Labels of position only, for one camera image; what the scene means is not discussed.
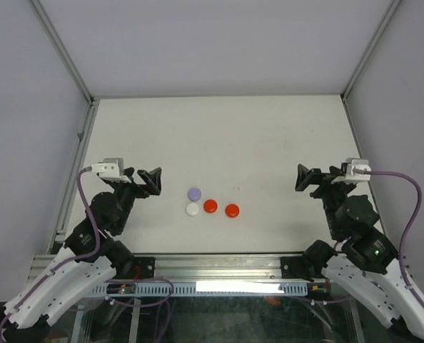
orange disc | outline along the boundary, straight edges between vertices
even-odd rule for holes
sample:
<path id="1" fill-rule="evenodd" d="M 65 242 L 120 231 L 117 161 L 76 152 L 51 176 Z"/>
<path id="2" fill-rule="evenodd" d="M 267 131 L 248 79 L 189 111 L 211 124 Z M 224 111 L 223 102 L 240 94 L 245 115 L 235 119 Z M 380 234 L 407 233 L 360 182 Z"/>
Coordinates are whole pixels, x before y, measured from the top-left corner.
<path id="1" fill-rule="evenodd" d="M 239 206 L 236 204 L 229 204 L 226 207 L 226 214 L 230 218 L 237 217 L 239 215 Z"/>
<path id="2" fill-rule="evenodd" d="M 204 211 L 208 213 L 214 213 L 218 208 L 218 204 L 215 200 L 209 199 L 204 203 Z"/>

white table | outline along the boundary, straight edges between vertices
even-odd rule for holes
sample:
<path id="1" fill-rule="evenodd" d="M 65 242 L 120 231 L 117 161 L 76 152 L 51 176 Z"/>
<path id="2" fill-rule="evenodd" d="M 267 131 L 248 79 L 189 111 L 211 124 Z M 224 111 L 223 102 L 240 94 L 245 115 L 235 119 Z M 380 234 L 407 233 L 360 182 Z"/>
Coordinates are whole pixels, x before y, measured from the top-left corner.
<path id="1" fill-rule="evenodd" d="M 112 99 L 99 104 L 84 165 L 162 167 L 161 196 L 136 200 L 118 237 L 134 253 L 299 252 L 331 240 L 321 200 L 294 191 L 298 163 L 326 171 L 349 156 L 358 151 L 339 96 Z M 110 189 L 90 174 L 83 184 L 89 201 Z M 191 187 L 203 193 L 194 218 Z M 354 194 L 370 195 L 368 185 Z M 202 210 L 209 198 L 215 214 Z M 69 231 L 83 217 L 76 195 Z"/>

